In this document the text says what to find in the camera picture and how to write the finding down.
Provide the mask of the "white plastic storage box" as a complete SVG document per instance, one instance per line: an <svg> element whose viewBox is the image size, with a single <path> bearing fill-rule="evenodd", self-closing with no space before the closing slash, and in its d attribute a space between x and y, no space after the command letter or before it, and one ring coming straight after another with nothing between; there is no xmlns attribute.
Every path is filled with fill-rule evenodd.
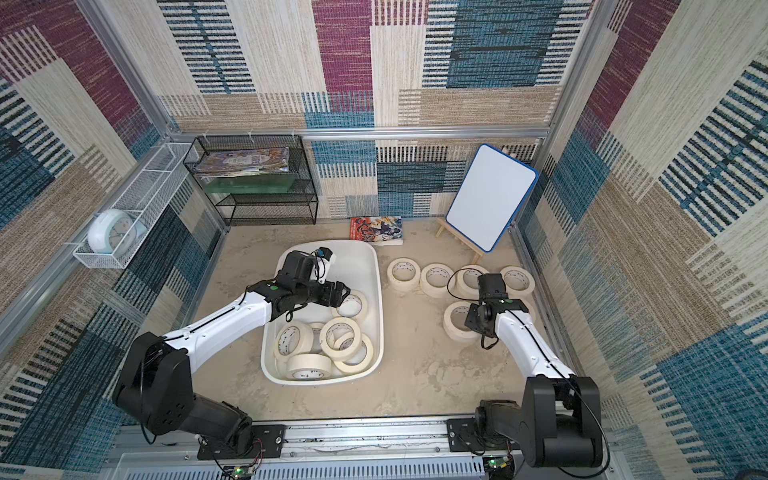
<svg viewBox="0 0 768 480"><path fill-rule="evenodd" d="M325 386L361 379L381 363L384 351L380 270L373 247L360 241L328 240L286 250L276 269L288 265L292 253L315 261L328 255L331 265L314 270L327 281L351 288L336 308L311 303L290 323L283 317L265 327L261 368L283 386Z"/></svg>

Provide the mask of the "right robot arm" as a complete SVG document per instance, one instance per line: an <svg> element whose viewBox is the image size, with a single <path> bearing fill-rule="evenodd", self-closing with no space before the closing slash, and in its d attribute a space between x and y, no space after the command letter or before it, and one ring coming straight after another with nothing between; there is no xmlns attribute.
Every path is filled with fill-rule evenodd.
<svg viewBox="0 0 768 480"><path fill-rule="evenodd" d="M478 300L468 307L465 326L504 345L525 380L520 402L483 400L475 411L478 433L519 445L531 467L594 468L577 479L602 475L612 460L601 424L600 392L589 377L577 375L561 361L534 326L519 299L508 296L499 273L478 277ZM491 346L483 345L488 350Z"/></svg>

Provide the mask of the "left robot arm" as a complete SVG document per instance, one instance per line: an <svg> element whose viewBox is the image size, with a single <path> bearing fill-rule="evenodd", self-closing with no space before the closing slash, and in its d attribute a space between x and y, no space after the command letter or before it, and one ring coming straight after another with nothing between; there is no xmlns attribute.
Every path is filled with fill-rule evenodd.
<svg viewBox="0 0 768 480"><path fill-rule="evenodd" d="M251 417L195 393L193 375L213 355L279 317L292 319L310 304L340 306L351 290L328 280L334 260L327 247L293 250L273 278L246 286L214 313L164 335L139 335L120 371L114 404L139 423L148 444L183 431L237 457L248 455L254 448Z"/></svg>

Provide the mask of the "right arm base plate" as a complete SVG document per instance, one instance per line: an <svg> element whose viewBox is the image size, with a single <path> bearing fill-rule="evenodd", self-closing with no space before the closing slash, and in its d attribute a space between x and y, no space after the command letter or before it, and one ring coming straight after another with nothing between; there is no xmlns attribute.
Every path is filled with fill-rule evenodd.
<svg viewBox="0 0 768 480"><path fill-rule="evenodd" d="M517 451L520 445L502 436L481 433L473 418L449 418L445 421L449 450L480 454L481 452Z"/></svg>

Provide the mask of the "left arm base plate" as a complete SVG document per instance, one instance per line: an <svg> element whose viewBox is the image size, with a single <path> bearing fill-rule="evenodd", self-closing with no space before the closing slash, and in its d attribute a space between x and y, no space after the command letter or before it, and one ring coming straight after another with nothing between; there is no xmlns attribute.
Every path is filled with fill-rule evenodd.
<svg viewBox="0 0 768 480"><path fill-rule="evenodd" d="M199 447L197 459L254 459L258 453L266 459L278 458L282 452L285 432L284 424L252 424L249 433L241 431L231 441L207 440L205 445Z"/></svg>

